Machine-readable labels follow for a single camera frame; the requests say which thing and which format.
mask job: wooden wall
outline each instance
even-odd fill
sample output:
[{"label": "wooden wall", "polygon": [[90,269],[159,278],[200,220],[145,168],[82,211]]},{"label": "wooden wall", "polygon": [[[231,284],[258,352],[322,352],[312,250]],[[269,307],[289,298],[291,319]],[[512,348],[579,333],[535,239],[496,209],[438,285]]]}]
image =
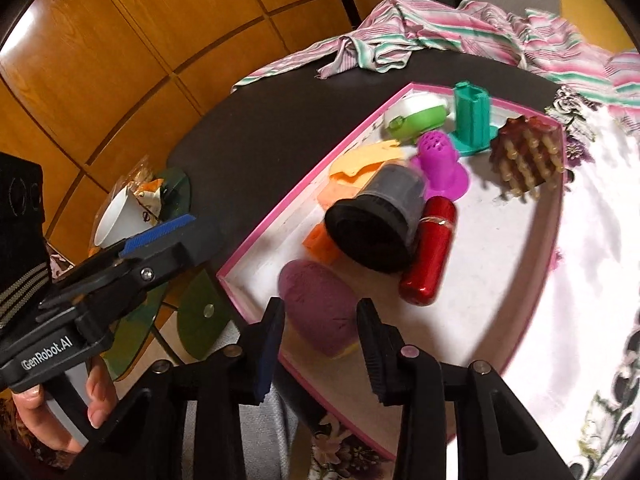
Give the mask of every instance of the wooden wall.
[{"label": "wooden wall", "polygon": [[79,262],[145,153],[161,169],[237,80],[349,30],[341,0],[35,0],[0,50],[0,150],[42,165],[47,238]]}]

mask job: black lid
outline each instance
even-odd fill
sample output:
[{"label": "black lid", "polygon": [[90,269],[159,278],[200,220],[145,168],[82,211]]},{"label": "black lid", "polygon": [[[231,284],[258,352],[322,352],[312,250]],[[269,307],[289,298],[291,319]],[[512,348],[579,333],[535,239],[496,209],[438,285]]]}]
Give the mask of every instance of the black lid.
[{"label": "black lid", "polygon": [[348,257],[378,272],[399,272],[412,260],[412,240],[401,212],[383,198],[338,200],[324,215],[329,236]]}]

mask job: purple sponge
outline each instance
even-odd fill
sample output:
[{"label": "purple sponge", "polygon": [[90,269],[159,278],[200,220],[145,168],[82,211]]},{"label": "purple sponge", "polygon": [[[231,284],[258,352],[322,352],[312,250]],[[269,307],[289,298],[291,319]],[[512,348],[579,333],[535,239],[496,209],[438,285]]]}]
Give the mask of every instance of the purple sponge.
[{"label": "purple sponge", "polygon": [[325,266],[293,260],[282,267],[278,294],[287,319],[317,351],[337,358],[356,348],[356,304],[351,287]]}]

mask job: white cup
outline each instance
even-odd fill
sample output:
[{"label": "white cup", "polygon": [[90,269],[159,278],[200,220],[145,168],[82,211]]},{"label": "white cup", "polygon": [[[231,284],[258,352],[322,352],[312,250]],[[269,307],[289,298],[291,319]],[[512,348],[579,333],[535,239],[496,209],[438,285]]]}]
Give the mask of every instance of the white cup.
[{"label": "white cup", "polygon": [[123,188],[107,207],[95,230],[94,245],[103,249],[153,227],[149,211]]}]

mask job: teal plastic holder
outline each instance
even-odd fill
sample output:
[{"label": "teal plastic holder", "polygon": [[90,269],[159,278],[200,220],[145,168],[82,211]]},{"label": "teal plastic holder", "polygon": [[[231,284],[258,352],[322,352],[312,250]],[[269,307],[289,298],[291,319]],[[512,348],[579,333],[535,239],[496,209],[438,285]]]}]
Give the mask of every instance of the teal plastic holder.
[{"label": "teal plastic holder", "polygon": [[462,156],[486,150],[498,133],[498,128],[490,124],[489,94],[484,88],[463,81],[454,87],[453,100],[456,107],[453,145]]}]

